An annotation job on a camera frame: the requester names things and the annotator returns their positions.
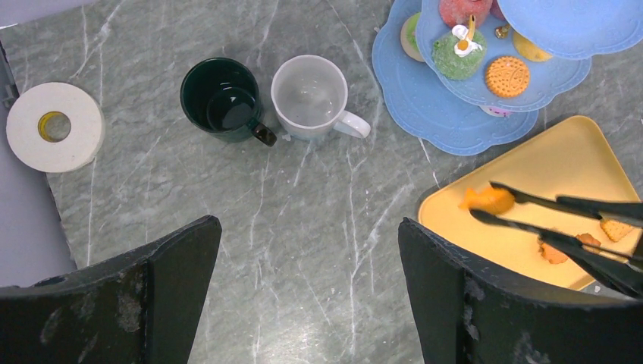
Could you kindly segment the dark green mug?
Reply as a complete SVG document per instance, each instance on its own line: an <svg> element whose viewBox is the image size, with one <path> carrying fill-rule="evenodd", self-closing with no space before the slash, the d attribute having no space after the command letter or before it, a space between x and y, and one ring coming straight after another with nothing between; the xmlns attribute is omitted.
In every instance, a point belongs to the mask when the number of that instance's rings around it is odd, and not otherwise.
<svg viewBox="0 0 643 364"><path fill-rule="evenodd" d="M230 58L210 58L194 65L180 87L188 120L226 143L255 138L273 146L277 137L262 123L259 87L251 71Z"/></svg>

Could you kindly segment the purple sprinkled donut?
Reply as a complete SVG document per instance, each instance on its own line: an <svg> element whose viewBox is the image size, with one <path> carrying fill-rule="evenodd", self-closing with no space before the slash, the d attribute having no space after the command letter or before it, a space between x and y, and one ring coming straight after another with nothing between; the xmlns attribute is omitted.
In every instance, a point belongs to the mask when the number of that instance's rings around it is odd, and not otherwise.
<svg viewBox="0 0 643 364"><path fill-rule="evenodd" d="M486 105L481 105L480 109L490 116L495 116L500 118L506 118L513 113L512 111L507 111L502 108L497 108L494 106L486 106Z"/></svg>

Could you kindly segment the green frosted donut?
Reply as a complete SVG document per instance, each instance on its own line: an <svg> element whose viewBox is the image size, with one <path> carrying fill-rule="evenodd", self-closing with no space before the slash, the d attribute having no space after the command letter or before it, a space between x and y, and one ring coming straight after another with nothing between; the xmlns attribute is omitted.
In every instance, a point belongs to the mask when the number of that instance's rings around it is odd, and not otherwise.
<svg viewBox="0 0 643 364"><path fill-rule="evenodd" d="M413 60L424 62L424 58L419 52L416 41L416 27L421 13L417 12L409 17L402 25L400 31L400 43L403 51Z"/></svg>

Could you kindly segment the square cracker biscuit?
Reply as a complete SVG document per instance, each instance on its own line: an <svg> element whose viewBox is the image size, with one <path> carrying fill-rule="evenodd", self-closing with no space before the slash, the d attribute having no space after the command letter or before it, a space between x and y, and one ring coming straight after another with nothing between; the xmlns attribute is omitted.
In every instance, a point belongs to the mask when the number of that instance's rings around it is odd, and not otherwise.
<svg viewBox="0 0 643 364"><path fill-rule="evenodd" d="M634 227L613 219L601 219L600 228L612 242L618 242L633 231Z"/></svg>

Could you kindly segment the black metal serving tongs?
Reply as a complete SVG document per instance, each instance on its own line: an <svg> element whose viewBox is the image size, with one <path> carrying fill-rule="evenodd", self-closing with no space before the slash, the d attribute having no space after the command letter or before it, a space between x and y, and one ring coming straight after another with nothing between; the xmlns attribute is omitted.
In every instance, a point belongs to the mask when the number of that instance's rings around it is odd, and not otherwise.
<svg viewBox="0 0 643 364"><path fill-rule="evenodd" d="M506 184L489 187L508 190L515 205L501 215L479 209L463 209L472 226L466 229L467 247L504 268L549 284L577 289L594 280L623 295L642 296L642 254L634 244L642 228L641 202L604 201L577 196L535 196ZM634 227L618 242L610 241L600 228L601 219L613 219ZM577 234L589 233L601 242L598 252L582 248ZM538 241L568 256L553 265L541 257Z"/></svg>

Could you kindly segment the green cupcake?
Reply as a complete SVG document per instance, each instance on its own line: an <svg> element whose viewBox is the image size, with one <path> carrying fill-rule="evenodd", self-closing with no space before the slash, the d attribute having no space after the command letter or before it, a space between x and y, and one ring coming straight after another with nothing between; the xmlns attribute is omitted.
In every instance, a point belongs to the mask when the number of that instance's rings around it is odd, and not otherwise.
<svg viewBox="0 0 643 364"><path fill-rule="evenodd" d="M476 16L470 15L467 25L455 25L434 42L431 59L447 79L466 80L481 67L488 45L476 21Z"/></svg>

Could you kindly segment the round brown cookie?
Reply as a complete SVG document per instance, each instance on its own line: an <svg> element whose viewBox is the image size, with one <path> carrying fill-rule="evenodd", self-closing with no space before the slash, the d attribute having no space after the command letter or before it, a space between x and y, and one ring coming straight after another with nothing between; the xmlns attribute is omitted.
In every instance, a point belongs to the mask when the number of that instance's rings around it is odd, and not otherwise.
<svg viewBox="0 0 643 364"><path fill-rule="evenodd" d="M531 73L524 61L513 56L493 60L485 70L487 88L501 98L517 97L529 86Z"/></svg>

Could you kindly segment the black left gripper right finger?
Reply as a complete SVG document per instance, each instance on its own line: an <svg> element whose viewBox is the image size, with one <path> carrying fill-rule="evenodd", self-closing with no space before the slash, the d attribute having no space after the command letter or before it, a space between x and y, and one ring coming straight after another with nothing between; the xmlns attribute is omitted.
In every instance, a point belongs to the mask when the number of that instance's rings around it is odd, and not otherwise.
<svg viewBox="0 0 643 364"><path fill-rule="evenodd" d="M642 303L527 278L411 219L400 258L426 363L640 363Z"/></svg>

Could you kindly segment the blue three-tier cake stand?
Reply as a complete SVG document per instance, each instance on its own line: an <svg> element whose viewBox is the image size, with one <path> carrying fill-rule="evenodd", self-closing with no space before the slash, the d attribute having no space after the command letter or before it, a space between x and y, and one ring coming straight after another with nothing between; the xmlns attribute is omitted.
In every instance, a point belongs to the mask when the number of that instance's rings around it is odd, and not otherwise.
<svg viewBox="0 0 643 364"><path fill-rule="evenodd" d="M404 22L435 1L395 1L372 46L372 67L382 88L384 104L394 122L407 133L453 155L476 155L491 146L511 143L536 124L538 113L561 95L581 85L598 66L596 54L583 60L555 57L529 62L532 80L514 99L499 99L489 92L484 71L470 79L450 81L431 64L411 59L400 43ZM513 113L490 116L481 105Z"/></svg>

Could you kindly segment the orange flower cookie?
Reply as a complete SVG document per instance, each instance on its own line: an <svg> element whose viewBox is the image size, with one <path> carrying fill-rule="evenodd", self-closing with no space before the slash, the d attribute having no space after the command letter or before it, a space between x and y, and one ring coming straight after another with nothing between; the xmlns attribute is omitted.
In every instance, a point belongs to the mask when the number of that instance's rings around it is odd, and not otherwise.
<svg viewBox="0 0 643 364"><path fill-rule="evenodd" d="M549 245L548 243L545 243L544 241L539 240L538 241L539 245L539 253L541 254L541 257L545 259L547 262L553 265L558 265L562 264L567 261L568 256L559 251L558 249L555 249L553 246Z"/></svg>

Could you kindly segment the yellow serving tray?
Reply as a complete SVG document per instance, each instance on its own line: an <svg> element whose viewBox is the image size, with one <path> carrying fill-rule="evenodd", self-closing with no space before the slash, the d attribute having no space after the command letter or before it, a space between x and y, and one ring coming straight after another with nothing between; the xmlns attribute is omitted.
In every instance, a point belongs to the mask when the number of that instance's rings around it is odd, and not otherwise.
<svg viewBox="0 0 643 364"><path fill-rule="evenodd" d="M543 259L535 234L481 223L459 207L467 190L481 192L492 181L547 199L639 199L599 126L590 118L574 116L431 194L419 206L419 223L451 243L571 290L582 290L595 280L572 260L555 265Z"/></svg>

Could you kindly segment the orange fish cookie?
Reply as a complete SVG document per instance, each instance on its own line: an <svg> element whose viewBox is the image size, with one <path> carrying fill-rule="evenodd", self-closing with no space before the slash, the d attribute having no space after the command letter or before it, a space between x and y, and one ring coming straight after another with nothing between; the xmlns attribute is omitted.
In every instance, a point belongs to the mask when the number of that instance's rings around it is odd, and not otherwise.
<svg viewBox="0 0 643 364"><path fill-rule="evenodd" d="M492 215L501 215L515 205L515 197L503 188L487 187L481 192L468 188L460 209L479 209Z"/></svg>

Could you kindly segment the white and blue mug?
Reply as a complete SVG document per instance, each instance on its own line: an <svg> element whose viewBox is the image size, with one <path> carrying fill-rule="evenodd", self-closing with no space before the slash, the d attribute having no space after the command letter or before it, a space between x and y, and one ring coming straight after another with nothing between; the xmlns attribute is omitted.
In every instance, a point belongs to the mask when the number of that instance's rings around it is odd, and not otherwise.
<svg viewBox="0 0 643 364"><path fill-rule="evenodd" d="M318 55L285 61L271 83L271 100L281 126L301 140L316 140L331 130L365 139L371 125L346 110L348 85L340 68Z"/></svg>

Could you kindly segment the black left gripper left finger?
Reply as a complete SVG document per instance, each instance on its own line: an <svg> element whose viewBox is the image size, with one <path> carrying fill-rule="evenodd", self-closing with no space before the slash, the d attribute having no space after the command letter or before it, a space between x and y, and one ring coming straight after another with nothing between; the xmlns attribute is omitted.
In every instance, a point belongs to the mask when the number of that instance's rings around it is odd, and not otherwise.
<svg viewBox="0 0 643 364"><path fill-rule="evenodd" d="M222 227L206 215L154 242L1 289L3 363L185 363Z"/></svg>

